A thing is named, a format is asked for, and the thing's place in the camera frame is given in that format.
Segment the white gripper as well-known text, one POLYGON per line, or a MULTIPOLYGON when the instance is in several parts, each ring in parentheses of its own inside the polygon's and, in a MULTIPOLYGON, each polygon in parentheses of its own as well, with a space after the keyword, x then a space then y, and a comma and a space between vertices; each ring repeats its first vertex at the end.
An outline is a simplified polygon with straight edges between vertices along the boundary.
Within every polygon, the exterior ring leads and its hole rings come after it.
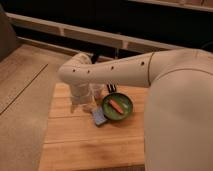
MULTIPOLYGON (((70 85, 69 88, 71 92, 70 99, 72 102, 70 113, 74 113, 75 105, 84 105, 92 102, 93 98, 89 84, 70 85)), ((96 108, 96 105, 88 105, 89 112, 93 112, 96 108)))

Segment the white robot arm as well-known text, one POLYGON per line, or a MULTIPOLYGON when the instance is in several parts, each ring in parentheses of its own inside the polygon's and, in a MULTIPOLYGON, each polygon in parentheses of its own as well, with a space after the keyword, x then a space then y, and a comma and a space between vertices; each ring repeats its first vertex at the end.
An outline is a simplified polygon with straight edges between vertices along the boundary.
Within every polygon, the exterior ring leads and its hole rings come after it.
POLYGON ((75 96, 90 83, 148 88, 145 170, 213 171, 213 53, 186 48, 96 64, 80 53, 59 77, 75 96))

